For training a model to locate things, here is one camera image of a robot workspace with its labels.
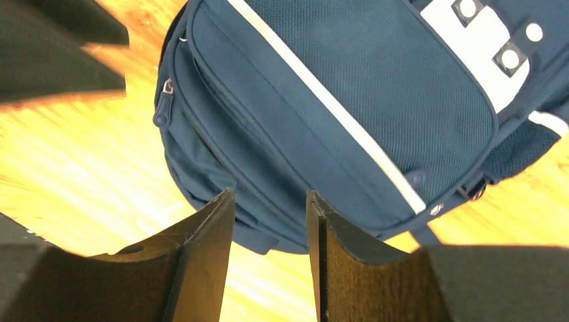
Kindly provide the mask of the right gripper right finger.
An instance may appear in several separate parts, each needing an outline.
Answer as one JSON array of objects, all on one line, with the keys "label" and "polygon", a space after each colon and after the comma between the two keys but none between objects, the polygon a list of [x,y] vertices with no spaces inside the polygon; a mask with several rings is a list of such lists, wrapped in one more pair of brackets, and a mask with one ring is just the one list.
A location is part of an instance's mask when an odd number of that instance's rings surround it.
[{"label": "right gripper right finger", "polygon": [[372,237],[317,191],[306,220],[318,321],[451,321],[425,250]]}]

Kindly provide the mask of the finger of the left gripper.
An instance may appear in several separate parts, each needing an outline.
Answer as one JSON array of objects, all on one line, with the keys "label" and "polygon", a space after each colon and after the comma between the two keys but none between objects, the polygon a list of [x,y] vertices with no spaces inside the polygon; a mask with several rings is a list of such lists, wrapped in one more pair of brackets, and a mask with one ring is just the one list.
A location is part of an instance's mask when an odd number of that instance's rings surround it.
[{"label": "finger of the left gripper", "polygon": [[1,102],[125,90],[125,79],[44,17],[1,14]]},{"label": "finger of the left gripper", "polygon": [[84,44],[127,46],[130,43],[127,28],[97,1],[37,0],[26,4]]}]

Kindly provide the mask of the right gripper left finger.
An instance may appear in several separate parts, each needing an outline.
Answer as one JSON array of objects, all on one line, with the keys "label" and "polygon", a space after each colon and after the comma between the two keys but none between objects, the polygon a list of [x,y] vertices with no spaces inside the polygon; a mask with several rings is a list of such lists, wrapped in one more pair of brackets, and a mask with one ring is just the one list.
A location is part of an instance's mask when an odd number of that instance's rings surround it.
[{"label": "right gripper left finger", "polygon": [[235,214],[225,190],[116,254],[85,257],[51,243],[1,320],[218,321]]}]

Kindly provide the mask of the navy blue backpack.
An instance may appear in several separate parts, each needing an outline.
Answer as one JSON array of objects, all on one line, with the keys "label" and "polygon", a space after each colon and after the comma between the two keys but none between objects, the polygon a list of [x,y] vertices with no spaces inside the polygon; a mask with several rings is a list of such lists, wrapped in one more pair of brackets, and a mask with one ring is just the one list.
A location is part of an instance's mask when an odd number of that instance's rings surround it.
[{"label": "navy blue backpack", "polygon": [[307,252],[312,190],[434,244],[567,134],[568,2],[189,1],[155,105],[173,181],[196,209],[232,189],[253,252]]}]

